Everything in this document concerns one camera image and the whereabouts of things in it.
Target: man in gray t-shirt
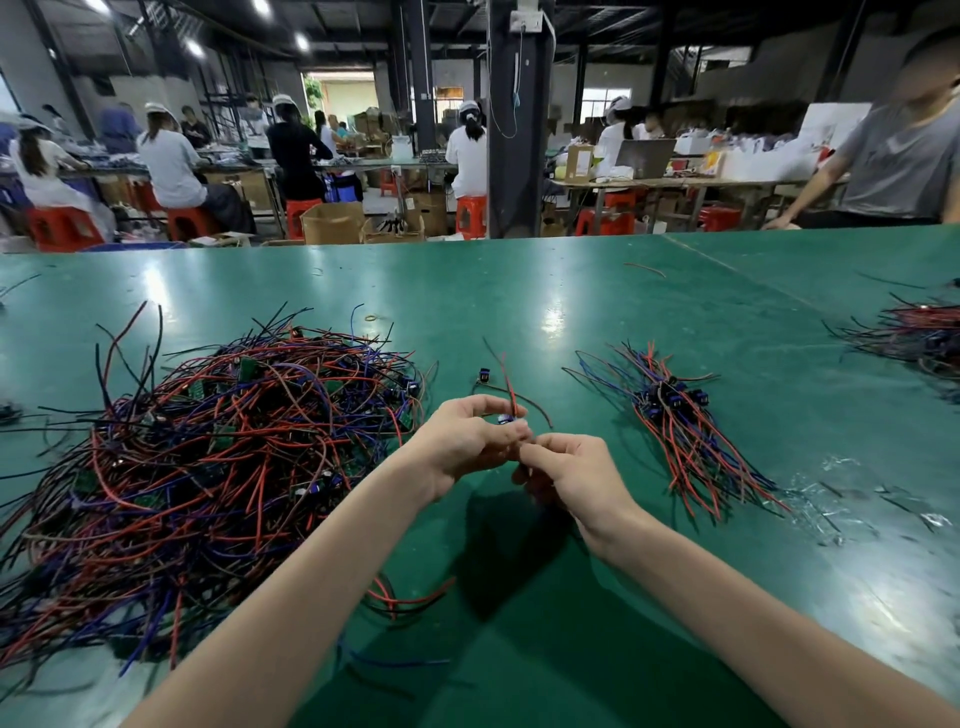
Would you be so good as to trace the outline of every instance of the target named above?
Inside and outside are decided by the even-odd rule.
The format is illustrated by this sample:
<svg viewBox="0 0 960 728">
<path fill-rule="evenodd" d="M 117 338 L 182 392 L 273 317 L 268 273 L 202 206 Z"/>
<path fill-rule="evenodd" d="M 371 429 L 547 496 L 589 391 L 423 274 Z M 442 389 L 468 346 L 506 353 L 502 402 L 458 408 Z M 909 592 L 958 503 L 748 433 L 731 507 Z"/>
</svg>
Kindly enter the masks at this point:
<svg viewBox="0 0 960 728">
<path fill-rule="evenodd" d="M 876 108 L 766 226 L 860 228 L 960 222 L 960 27 L 921 40 L 906 56 L 893 102 Z M 830 210 L 805 209 L 847 172 Z"/>
</svg>

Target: left hand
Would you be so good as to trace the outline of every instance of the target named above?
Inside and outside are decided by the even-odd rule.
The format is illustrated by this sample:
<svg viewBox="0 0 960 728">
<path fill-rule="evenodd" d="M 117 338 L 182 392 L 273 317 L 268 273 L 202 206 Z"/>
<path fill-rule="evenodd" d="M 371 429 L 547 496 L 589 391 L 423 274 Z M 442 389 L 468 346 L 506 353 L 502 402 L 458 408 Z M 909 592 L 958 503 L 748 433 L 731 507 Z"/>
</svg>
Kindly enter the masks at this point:
<svg viewBox="0 0 960 728">
<path fill-rule="evenodd" d="M 432 502 L 445 496 L 464 475 L 516 460 L 519 444 L 533 439 L 526 421 L 494 425 L 482 419 L 512 413 L 507 400 L 490 395 L 447 400 L 387 462 L 394 460 L 422 471 L 427 502 Z M 524 417 L 527 409 L 518 404 L 516 413 Z"/>
</svg>

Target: right hand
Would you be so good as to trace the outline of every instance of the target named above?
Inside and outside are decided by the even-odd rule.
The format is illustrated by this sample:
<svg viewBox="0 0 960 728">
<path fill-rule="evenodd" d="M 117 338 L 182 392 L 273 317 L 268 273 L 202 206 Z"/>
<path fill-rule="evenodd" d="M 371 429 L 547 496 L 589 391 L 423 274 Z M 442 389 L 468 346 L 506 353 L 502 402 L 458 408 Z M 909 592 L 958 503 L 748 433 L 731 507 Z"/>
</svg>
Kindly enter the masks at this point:
<svg viewBox="0 0 960 728">
<path fill-rule="evenodd" d="M 793 218 L 790 215 L 781 215 L 775 220 L 771 220 L 769 223 L 761 228 L 766 231 L 785 231 L 793 225 Z"/>
<path fill-rule="evenodd" d="M 559 501 L 600 558 L 610 558 L 622 525 L 656 522 L 631 497 L 599 437 L 550 432 L 521 445 L 518 459 L 514 483 L 541 503 Z"/>
</svg>

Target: laptop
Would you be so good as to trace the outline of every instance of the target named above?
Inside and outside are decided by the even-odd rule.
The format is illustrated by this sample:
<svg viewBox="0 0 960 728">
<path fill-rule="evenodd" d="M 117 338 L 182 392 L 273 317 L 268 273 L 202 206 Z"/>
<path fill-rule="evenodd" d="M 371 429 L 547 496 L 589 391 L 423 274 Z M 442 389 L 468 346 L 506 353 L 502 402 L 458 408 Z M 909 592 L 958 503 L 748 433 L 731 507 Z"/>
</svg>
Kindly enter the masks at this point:
<svg viewBox="0 0 960 728">
<path fill-rule="evenodd" d="M 676 139 L 624 139 L 616 166 L 632 167 L 635 180 L 655 180 L 666 174 Z"/>
</svg>

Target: woman in black shirt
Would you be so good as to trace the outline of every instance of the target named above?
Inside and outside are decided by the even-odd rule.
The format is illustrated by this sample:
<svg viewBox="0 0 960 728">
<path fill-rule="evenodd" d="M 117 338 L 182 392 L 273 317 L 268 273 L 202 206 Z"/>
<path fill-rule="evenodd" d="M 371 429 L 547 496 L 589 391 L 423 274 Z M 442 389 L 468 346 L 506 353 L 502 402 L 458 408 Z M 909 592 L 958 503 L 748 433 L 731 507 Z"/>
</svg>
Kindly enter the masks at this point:
<svg viewBox="0 0 960 728">
<path fill-rule="evenodd" d="M 313 170 L 310 147 L 316 150 L 317 159 L 333 159 L 333 151 L 300 121 L 300 110 L 286 94 L 274 97 L 274 112 L 278 121 L 267 130 L 267 139 L 274 160 L 283 171 L 277 175 L 280 191 L 287 200 L 322 200 L 324 182 Z"/>
</svg>

